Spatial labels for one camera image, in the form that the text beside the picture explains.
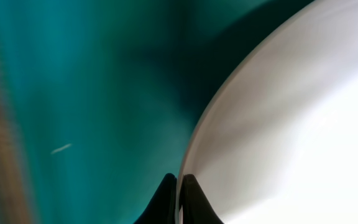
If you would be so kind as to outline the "white round plate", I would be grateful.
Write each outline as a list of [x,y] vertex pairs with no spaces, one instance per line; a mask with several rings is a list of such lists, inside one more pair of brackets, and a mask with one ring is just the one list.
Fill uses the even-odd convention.
[[224,223],[358,223],[358,1],[314,1],[232,72],[187,175]]

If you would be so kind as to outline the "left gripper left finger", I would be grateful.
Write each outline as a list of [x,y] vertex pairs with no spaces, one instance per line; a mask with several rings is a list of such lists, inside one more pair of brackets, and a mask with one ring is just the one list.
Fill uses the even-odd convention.
[[175,224],[177,178],[167,173],[134,224]]

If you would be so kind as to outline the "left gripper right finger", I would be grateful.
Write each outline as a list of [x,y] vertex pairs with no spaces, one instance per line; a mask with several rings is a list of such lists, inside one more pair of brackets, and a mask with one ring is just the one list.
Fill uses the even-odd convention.
[[179,206],[183,224],[223,224],[193,174],[183,177]]

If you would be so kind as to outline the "teal plastic tray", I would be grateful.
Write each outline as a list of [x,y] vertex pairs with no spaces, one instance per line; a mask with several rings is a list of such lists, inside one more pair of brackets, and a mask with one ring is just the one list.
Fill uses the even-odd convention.
[[0,0],[34,223],[132,223],[225,79],[299,0]]

